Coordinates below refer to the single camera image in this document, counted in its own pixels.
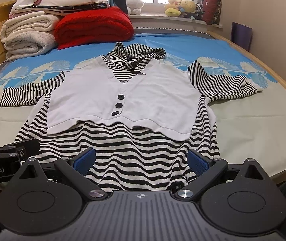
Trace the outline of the striped hoodie with white vest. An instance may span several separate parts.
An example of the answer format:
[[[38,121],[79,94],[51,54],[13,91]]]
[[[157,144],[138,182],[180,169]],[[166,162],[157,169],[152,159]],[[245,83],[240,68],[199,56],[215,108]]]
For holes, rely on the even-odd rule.
[[[4,89],[0,107],[32,106],[16,141],[37,139],[42,162],[93,148],[86,176],[106,192],[185,186],[196,178],[190,150],[220,155],[209,105],[259,88],[245,76],[209,75],[198,61],[181,71],[165,63],[165,54],[118,42],[81,69]]]

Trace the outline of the stack of folded clothes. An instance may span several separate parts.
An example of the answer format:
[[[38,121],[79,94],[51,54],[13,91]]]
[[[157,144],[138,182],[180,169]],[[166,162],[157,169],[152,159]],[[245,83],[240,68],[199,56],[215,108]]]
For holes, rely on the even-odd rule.
[[[22,14],[24,10],[33,5],[40,7],[49,7],[60,11],[62,7],[79,7],[81,5],[97,5],[99,8],[109,8],[108,0],[17,0],[9,13],[9,18],[14,18]]]

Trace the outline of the blue patterned bed sheet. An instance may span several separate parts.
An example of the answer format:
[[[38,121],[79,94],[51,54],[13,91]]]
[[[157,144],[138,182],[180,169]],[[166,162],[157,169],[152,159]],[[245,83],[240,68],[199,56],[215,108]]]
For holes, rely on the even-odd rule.
[[[223,40],[136,35],[52,49],[0,72],[0,146],[36,138],[40,163],[91,147],[88,178],[164,188],[187,153],[286,170],[286,90]]]

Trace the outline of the cream folded blanket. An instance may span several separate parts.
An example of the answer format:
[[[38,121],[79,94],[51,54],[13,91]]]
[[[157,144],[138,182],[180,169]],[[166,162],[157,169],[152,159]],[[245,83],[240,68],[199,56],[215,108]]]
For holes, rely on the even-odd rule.
[[[59,21],[55,15],[37,11],[4,22],[0,40],[6,50],[6,59],[14,61],[33,57],[55,48],[54,29]]]

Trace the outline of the purple box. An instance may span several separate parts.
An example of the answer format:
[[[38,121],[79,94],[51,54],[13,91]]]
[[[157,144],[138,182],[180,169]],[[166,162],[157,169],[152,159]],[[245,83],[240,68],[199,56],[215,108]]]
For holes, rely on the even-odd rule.
[[[253,29],[250,26],[242,25],[236,22],[232,23],[231,27],[231,42],[249,51],[251,48],[253,37]]]

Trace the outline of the red folded blanket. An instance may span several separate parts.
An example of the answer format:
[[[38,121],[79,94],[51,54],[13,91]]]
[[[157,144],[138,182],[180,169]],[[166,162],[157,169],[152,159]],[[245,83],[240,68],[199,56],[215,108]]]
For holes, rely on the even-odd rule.
[[[75,12],[63,17],[54,29],[59,50],[97,42],[127,41],[133,35],[130,18],[118,7]]]

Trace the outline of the dark red cushion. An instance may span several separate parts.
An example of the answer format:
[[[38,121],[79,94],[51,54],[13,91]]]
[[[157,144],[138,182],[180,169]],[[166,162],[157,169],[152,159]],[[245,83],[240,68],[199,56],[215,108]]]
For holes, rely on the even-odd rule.
[[[207,25],[218,24],[221,13],[221,0],[204,0],[202,20]]]

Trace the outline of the yellow plush toys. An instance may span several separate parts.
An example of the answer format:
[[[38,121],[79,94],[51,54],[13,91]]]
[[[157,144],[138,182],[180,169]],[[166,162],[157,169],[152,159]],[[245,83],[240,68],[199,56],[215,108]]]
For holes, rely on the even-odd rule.
[[[168,17],[187,17],[195,19],[197,5],[192,0],[168,0],[165,4],[165,15]]]

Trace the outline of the white plush toy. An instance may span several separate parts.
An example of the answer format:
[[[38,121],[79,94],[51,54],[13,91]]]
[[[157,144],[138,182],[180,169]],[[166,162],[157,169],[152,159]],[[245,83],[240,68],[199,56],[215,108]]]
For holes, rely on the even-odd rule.
[[[144,6],[142,0],[126,0],[128,15],[141,15]]]

